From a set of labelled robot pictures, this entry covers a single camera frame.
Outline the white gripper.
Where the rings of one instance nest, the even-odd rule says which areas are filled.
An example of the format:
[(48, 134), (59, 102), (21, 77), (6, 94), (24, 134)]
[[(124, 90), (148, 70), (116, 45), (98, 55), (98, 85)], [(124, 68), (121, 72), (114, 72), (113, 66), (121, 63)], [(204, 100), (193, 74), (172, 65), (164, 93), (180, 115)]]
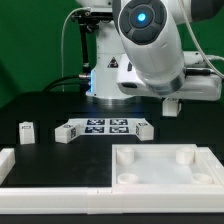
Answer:
[[(137, 76), (126, 54), (121, 57), (117, 84), (120, 91), (127, 95), (159, 98), (159, 95), (153, 93)], [(221, 97), (221, 91), (222, 81), (216, 75), (188, 76), (179, 90), (162, 95), (162, 98), (216, 101)]]

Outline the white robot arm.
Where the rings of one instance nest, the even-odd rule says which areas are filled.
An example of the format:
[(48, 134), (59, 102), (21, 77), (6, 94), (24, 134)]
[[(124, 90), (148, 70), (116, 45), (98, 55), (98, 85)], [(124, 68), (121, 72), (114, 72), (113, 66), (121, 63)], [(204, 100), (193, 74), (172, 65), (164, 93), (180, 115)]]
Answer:
[(224, 0), (76, 0), (97, 41), (89, 97), (215, 101), (221, 74), (201, 50), (184, 51), (177, 26), (214, 17)]

